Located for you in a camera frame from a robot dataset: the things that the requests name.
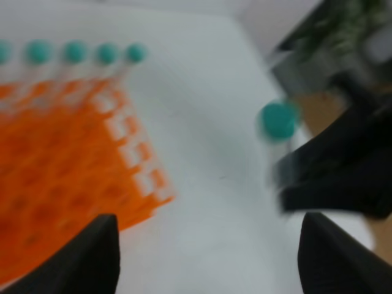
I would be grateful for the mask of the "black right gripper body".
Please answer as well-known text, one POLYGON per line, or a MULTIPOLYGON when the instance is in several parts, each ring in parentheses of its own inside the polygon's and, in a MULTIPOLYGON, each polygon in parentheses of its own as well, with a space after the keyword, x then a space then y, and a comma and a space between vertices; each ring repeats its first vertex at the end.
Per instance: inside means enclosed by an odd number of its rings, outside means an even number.
POLYGON ((274 165, 285 213, 340 210, 385 219, 391 214, 391 96, 369 114, 350 107, 274 165))

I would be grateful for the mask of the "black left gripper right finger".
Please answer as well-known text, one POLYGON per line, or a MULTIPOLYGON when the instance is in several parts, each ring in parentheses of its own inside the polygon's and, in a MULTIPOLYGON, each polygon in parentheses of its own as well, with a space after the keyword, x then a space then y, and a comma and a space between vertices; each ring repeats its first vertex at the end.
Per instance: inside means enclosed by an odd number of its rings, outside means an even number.
POLYGON ((321 213, 306 213, 298 248, 304 293, 391 293, 391 266, 321 213))

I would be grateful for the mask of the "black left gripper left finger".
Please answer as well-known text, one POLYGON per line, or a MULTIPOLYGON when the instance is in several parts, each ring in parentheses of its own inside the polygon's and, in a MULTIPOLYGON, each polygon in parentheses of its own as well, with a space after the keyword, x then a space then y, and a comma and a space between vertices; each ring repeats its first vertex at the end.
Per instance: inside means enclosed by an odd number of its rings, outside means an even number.
POLYGON ((120 260, 117 217, 101 214, 47 261, 1 293, 115 293, 120 260))

